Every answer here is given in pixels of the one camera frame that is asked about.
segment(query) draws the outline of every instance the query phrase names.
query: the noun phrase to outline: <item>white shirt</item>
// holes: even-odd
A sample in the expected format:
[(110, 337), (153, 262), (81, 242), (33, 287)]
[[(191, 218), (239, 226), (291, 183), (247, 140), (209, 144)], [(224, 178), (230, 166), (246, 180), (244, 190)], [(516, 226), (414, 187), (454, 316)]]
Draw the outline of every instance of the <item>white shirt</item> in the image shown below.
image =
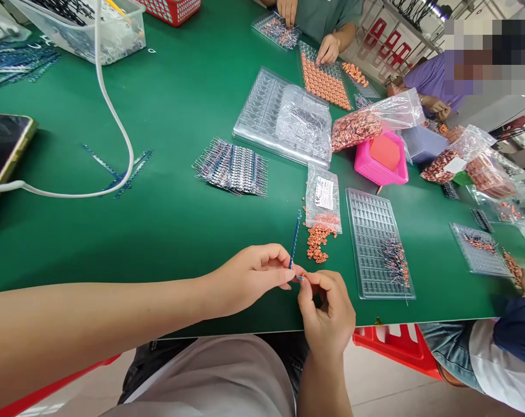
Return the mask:
[(472, 327), (472, 369), (485, 394), (525, 413), (525, 362), (496, 346), (494, 324), (478, 320)]
[(103, 417), (295, 416), (276, 352), (254, 335), (201, 338)]

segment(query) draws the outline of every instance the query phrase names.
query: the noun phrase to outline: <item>sleeve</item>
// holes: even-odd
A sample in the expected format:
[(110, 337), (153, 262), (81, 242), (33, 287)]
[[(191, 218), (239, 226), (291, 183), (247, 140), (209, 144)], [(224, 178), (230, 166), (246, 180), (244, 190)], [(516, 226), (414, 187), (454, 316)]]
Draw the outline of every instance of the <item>sleeve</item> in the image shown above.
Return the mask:
[(363, 3), (364, 0), (347, 0), (339, 16), (339, 21), (336, 24), (336, 30), (340, 30), (345, 23), (349, 22), (353, 22), (356, 26), (359, 26), (362, 17)]
[(436, 74), (436, 61), (437, 59), (434, 57), (409, 71), (403, 77), (403, 84), (408, 88), (416, 88), (419, 91), (429, 81), (429, 78)]

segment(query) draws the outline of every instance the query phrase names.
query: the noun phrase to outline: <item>purple shirt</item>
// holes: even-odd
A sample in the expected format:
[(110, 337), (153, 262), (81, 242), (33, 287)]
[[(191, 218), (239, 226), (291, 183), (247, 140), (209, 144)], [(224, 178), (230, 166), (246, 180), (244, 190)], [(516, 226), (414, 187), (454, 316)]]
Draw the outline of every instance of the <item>purple shirt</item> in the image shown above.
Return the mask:
[[(403, 83), (408, 88), (416, 88), (420, 94), (439, 98), (450, 106), (452, 111), (457, 110), (465, 98), (463, 95), (446, 93), (445, 52), (436, 55), (410, 71), (403, 77)], [(432, 113), (426, 108), (424, 109), (424, 114), (432, 116)]]

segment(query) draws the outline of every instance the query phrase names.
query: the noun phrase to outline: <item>smartphone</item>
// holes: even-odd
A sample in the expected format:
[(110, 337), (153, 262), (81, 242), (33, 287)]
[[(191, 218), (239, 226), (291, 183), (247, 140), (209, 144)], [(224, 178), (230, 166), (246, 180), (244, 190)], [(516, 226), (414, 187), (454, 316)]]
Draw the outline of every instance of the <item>smartphone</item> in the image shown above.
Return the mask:
[(27, 116), (0, 114), (0, 184), (8, 182), (37, 125)]

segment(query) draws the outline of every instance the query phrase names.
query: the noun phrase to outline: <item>hand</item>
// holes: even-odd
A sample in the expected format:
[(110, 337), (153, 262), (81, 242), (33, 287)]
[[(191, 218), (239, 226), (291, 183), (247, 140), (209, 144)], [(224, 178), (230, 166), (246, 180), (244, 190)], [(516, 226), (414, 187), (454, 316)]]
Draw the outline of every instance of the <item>hand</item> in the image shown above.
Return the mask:
[(295, 25), (297, 0), (278, 0), (278, 13), (285, 19), (285, 25), (291, 29)]
[[(337, 272), (327, 270), (306, 273), (304, 277), (305, 280), (300, 282), (298, 301), (310, 350), (317, 362), (341, 361), (355, 331), (356, 321), (345, 282)], [(311, 285), (323, 290), (321, 298), (324, 295), (324, 304), (320, 309), (314, 305)]]
[(430, 113), (438, 113), (440, 110), (446, 108), (446, 104), (434, 96), (424, 96), (420, 102), (430, 111)]
[(333, 64), (339, 55), (340, 44), (341, 41), (333, 34), (326, 35), (320, 45), (320, 50), (316, 57), (316, 64)]
[(438, 122), (443, 122), (445, 119), (447, 119), (447, 117), (449, 116), (450, 113), (451, 113), (451, 107), (449, 107), (449, 106), (444, 107), (443, 110), (440, 110), (436, 114), (436, 118), (437, 118)]
[(212, 317), (231, 316), (250, 307), (264, 293), (274, 287), (290, 290), (287, 283), (306, 271), (293, 264), (290, 256), (277, 243), (249, 246), (220, 268), (205, 275), (203, 280)]

